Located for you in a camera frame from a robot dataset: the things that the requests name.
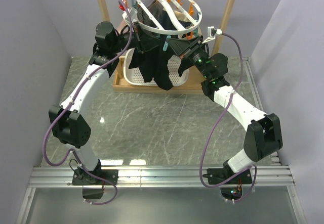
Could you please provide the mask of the black boxer underwear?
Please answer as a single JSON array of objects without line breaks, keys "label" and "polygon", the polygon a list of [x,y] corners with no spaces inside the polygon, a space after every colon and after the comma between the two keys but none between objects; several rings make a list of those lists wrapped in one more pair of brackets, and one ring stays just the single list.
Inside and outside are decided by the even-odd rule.
[{"label": "black boxer underwear", "polygon": [[169,79],[168,60],[174,55],[174,51],[170,47],[167,47],[166,51],[163,50],[167,39],[166,35],[157,37],[161,39],[159,47],[144,54],[139,54],[134,49],[129,69],[139,68],[145,82],[154,80],[159,88],[168,91],[173,87]]}]

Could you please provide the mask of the aluminium mounting rail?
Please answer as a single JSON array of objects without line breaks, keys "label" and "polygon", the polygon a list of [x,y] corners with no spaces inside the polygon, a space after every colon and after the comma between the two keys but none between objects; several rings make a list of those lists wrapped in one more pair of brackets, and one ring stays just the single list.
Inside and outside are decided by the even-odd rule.
[{"label": "aluminium mounting rail", "polygon": [[[199,188],[198,166],[106,166],[118,170],[118,188]],[[30,188],[75,188],[73,171],[68,167],[36,167],[29,179]],[[288,166],[257,167],[256,186],[294,186]]]}]

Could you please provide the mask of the white round clip hanger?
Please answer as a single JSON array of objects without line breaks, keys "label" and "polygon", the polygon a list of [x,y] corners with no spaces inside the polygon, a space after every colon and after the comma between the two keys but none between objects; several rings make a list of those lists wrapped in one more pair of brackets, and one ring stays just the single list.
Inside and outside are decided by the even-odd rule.
[{"label": "white round clip hanger", "polygon": [[121,0],[123,19],[133,33],[128,48],[179,55],[202,43],[203,18],[194,0]]}]

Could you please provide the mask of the white perforated plastic basket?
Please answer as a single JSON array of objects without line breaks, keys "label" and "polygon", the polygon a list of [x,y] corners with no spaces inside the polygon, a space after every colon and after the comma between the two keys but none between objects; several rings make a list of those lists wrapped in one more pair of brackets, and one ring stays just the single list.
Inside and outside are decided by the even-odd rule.
[{"label": "white perforated plastic basket", "polygon": [[[151,82],[144,82],[143,76],[140,73],[139,68],[129,69],[130,62],[132,60],[132,56],[134,53],[134,49],[130,49],[126,51],[123,65],[123,73],[125,80],[131,85],[138,86],[157,86],[156,82],[152,80]],[[183,85],[189,76],[189,69],[185,70],[182,75],[178,74],[178,69],[180,67],[181,60],[177,56],[172,56],[168,60],[168,70],[169,70],[169,79],[173,86],[181,86]]]}]

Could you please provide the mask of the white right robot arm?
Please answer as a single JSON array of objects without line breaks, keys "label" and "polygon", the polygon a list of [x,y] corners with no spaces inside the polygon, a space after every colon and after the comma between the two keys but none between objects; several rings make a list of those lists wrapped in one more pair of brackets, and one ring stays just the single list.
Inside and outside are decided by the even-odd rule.
[{"label": "white right robot arm", "polygon": [[257,109],[236,92],[224,77],[228,72],[228,58],[224,54],[209,56],[200,38],[168,38],[167,43],[182,60],[181,68],[193,65],[204,76],[204,95],[224,107],[246,131],[243,149],[225,161],[220,178],[235,183],[242,170],[283,147],[279,117]]}]

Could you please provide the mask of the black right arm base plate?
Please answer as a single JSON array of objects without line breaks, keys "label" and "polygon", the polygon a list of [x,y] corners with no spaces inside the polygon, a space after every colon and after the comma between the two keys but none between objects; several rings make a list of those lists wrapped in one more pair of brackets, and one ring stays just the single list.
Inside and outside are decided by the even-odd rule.
[{"label": "black right arm base plate", "polygon": [[[209,185],[219,184],[228,178],[234,176],[234,172],[229,168],[208,168],[207,173],[204,173],[203,178],[208,180]],[[235,184],[251,184],[253,182],[252,175],[249,169],[240,173],[239,175],[231,178],[226,185],[235,185]]]}]

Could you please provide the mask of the grey striped hanging underwear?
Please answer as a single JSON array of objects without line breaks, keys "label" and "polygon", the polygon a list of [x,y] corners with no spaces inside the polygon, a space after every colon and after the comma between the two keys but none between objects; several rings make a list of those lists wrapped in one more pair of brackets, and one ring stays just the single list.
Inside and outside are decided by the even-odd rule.
[{"label": "grey striped hanging underwear", "polygon": [[[158,21],[158,23],[163,27],[163,29],[166,29],[163,22],[164,8],[162,4],[159,1],[154,0],[146,8],[151,13],[153,18],[155,18]],[[144,28],[144,25],[148,27],[157,28],[155,23],[149,18],[149,15],[144,11],[144,9],[139,4],[137,4],[136,9],[137,9],[138,23],[142,28]]]}]

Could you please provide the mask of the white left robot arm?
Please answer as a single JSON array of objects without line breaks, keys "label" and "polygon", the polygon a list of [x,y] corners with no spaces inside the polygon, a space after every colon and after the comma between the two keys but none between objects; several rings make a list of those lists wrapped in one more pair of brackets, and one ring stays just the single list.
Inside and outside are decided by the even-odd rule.
[{"label": "white left robot arm", "polygon": [[87,109],[98,89],[112,76],[126,50],[135,48],[145,54],[159,47],[160,37],[142,29],[138,22],[126,25],[118,32],[105,21],[96,26],[95,41],[81,81],[60,106],[49,109],[53,136],[75,155],[78,166],[74,176],[88,185],[101,182],[104,173],[88,142],[91,128],[84,119]]}]

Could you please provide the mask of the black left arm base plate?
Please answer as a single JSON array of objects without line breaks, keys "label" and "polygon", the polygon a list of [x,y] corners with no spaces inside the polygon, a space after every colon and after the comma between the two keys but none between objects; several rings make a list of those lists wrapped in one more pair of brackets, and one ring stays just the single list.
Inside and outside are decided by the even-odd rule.
[{"label": "black left arm base plate", "polygon": [[107,183],[101,179],[105,179],[113,183],[117,184],[118,179],[118,170],[100,170],[96,175],[97,177],[93,177],[86,173],[83,169],[78,168],[74,171],[74,175],[72,178],[72,185],[74,186],[90,186],[90,185],[106,185]]}]

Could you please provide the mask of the wooden hanger rack frame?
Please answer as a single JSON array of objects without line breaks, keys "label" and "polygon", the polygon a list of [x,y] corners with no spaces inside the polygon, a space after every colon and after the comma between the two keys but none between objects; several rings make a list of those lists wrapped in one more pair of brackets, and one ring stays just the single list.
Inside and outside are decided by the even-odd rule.
[{"label": "wooden hanger rack frame", "polygon": [[[110,21],[108,8],[106,0],[97,0],[99,9],[104,21]],[[227,0],[226,6],[223,12],[223,16],[219,25],[219,28],[226,30],[228,21],[232,12],[235,0]],[[199,73],[199,71],[192,67],[188,71],[187,81],[178,87],[173,87],[169,91],[165,91],[158,86],[148,86],[148,85],[132,85],[125,80],[125,74],[123,72],[124,57],[121,58],[117,66],[117,72],[113,79],[113,89],[118,93],[151,93],[151,94],[202,94],[200,83],[203,81],[204,77]]]}]

